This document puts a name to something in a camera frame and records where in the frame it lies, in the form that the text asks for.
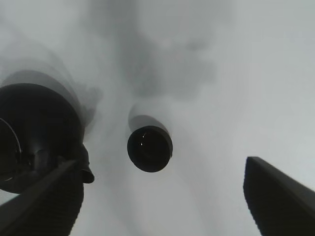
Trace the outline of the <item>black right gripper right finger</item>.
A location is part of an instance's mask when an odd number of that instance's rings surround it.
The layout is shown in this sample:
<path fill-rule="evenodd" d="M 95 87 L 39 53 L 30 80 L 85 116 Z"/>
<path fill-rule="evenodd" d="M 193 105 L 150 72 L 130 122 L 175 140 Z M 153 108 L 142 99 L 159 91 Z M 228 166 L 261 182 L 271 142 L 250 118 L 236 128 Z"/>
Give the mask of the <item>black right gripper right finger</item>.
<path fill-rule="evenodd" d="M 314 191 L 263 159 L 246 159 L 243 192 L 261 235 L 315 234 Z"/>

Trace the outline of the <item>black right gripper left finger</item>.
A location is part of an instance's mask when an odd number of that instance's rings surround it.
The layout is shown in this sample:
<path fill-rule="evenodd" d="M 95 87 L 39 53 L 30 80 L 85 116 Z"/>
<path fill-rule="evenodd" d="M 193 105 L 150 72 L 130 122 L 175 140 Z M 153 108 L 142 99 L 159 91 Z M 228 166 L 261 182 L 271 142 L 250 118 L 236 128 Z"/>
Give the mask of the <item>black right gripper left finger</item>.
<path fill-rule="evenodd" d="M 2 236 L 68 236 L 84 198 L 81 171 L 67 161 L 0 207 Z"/>

